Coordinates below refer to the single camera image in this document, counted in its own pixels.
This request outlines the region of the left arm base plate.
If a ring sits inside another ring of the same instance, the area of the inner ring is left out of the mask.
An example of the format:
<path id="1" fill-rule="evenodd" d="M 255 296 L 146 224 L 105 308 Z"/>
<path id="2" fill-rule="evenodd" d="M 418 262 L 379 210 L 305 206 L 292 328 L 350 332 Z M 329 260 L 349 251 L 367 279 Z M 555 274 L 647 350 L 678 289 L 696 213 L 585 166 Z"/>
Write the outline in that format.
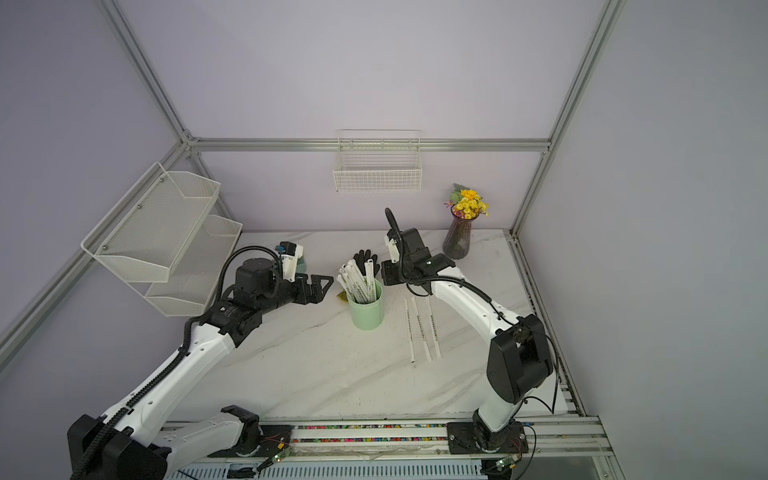
<path id="1" fill-rule="evenodd" d="M 209 454 L 209 458 L 271 457 L 285 450 L 291 441 L 293 427 L 288 424 L 260 424 L 249 427 L 231 448 Z"/>

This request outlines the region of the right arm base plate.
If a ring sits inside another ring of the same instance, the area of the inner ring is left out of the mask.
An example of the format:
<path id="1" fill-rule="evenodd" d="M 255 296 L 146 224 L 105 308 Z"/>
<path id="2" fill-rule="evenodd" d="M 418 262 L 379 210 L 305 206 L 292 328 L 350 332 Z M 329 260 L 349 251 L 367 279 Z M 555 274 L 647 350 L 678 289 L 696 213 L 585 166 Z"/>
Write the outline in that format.
<path id="1" fill-rule="evenodd" d="M 491 432 L 480 422 L 449 422 L 447 442 L 451 454 L 524 454 L 529 452 L 528 436 L 520 422 Z"/>

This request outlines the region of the purple glass vase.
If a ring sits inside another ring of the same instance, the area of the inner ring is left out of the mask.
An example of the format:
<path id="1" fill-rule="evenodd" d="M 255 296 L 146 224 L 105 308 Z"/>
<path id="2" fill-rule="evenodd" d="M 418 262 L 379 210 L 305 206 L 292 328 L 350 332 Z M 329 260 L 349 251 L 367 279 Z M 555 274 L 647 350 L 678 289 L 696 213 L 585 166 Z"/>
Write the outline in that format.
<path id="1" fill-rule="evenodd" d="M 443 253 L 452 260 L 465 258 L 470 251 L 471 232 L 474 218 L 468 219 L 458 213 L 452 214 L 452 223 L 442 245 Z"/>

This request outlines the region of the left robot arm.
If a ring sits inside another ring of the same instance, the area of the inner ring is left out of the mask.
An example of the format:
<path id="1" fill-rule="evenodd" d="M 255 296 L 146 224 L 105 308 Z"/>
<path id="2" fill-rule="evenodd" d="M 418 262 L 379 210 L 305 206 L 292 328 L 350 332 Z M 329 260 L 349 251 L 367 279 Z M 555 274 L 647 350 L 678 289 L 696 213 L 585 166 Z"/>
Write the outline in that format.
<path id="1" fill-rule="evenodd" d="M 208 420 L 167 435 L 163 425 L 191 390 L 262 324 L 290 304 L 319 304 L 334 280 L 298 271 L 299 245 L 249 245 L 221 268 L 214 297 L 188 319 L 182 343 L 146 380 L 102 415 L 83 415 L 67 432 L 74 479 L 162 479 L 211 454 L 251 457 L 268 449 L 260 417 L 223 407 Z"/>

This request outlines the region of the aluminium front rail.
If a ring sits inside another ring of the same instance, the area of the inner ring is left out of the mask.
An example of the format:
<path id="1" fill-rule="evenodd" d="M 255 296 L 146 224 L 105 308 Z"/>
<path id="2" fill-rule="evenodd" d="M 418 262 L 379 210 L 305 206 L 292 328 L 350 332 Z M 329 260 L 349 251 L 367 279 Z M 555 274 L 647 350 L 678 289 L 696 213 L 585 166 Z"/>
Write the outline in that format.
<path id="1" fill-rule="evenodd" d="M 437 456 L 500 459 L 546 457 L 612 457 L 615 452 L 602 424 L 595 418 L 555 416 L 521 418 L 528 436 L 524 454 L 451 454 L 446 425 L 457 419 L 294 422 L 242 421 L 219 413 L 200 422 L 171 422 L 148 436 L 160 447 L 182 447 L 188 462 L 202 460 L 233 447 L 249 427 L 288 424 L 293 427 L 285 450 L 291 458 L 321 460 L 404 460 Z"/>

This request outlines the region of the black yellow work glove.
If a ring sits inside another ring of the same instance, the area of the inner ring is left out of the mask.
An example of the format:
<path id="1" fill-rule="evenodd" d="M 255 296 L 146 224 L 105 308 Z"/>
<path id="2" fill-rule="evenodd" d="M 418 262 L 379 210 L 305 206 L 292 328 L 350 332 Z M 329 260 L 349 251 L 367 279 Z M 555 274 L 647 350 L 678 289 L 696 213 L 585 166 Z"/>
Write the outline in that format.
<path id="1" fill-rule="evenodd" d="M 370 249 L 359 250 L 353 255 L 352 259 L 362 274 L 367 272 L 366 265 L 368 263 L 372 264 L 374 276 L 376 276 L 380 271 L 381 266 L 378 262 L 378 255 L 372 253 Z"/>

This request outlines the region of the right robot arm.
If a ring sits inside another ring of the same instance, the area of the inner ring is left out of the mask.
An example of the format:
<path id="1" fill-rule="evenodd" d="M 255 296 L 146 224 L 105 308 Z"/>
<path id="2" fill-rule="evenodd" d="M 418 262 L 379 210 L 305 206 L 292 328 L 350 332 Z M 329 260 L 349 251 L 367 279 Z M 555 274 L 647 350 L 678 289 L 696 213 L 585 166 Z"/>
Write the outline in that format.
<path id="1" fill-rule="evenodd" d="M 390 258 L 382 263 L 387 286 L 417 288 L 442 301 L 480 335 L 487 348 L 486 378 L 491 393 L 473 413 L 470 441 L 483 452 L 495 452 L 510 438 L 515 415 L 529 392 L 557 370 L 550 338 L 533 314 L 519 316 L 469 282 L 444 254 L 433 255 L 415 228 L 402 230 L 392 211 L 386 245 Z"/>

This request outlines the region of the white two-tier mesh shelf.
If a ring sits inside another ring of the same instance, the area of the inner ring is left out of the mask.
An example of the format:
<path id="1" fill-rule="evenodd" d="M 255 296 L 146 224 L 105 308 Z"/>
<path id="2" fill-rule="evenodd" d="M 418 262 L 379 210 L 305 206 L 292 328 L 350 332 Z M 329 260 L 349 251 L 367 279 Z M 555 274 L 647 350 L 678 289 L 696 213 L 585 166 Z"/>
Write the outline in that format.
<path id="1" fill-rule="evenodd" d="M 81 249 L 166 317 L 210 305 L 242 224 L 214 212 L 219 182 L 152 165 Z"/>

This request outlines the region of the green storage cup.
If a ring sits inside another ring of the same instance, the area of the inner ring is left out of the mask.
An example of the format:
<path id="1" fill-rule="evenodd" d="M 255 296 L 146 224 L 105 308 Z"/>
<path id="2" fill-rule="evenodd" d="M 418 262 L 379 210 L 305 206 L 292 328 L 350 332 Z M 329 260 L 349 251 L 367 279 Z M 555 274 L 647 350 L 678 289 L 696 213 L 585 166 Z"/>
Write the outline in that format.
<path id="1" fill-rule="evenodd" d="M 367 304 L 356 303 L 348 299 L 352 323 L 362 331 L 372 331 L 382 325 L 384 320 L 383 286 L 379 280 L 374 281 L 376 300 Z"/>

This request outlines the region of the bundle of wrapped straws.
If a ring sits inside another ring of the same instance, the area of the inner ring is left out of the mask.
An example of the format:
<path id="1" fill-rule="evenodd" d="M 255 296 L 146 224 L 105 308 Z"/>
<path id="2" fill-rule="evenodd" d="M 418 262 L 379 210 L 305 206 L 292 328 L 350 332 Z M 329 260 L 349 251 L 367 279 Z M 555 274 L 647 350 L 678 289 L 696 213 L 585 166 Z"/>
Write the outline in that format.
<path id="1" fill-rule="evenodd" d="M 367 304 L 376 300 L 375 277 L 371 263 L 366 265 L 367 272 L 362 274 L 353 259 L 343 264 L 338 271 L 337 281 L 343 288 L 348 302 L 352 298 L 356 303 Z"/>

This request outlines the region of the yellow flower bouquet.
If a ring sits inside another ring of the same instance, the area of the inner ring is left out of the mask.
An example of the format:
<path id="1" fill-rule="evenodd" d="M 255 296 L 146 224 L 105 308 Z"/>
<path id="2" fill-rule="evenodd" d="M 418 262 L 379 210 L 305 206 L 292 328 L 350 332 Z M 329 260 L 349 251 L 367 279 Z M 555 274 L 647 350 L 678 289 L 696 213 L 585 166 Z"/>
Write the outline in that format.
<path id="1" fill-rule="evenodd" d="M 488 215 L 488 204 L 483 197 L 476 190 L 458 183 L 453 184 L 445 206 L 459 220 L 469 221 Z"/>

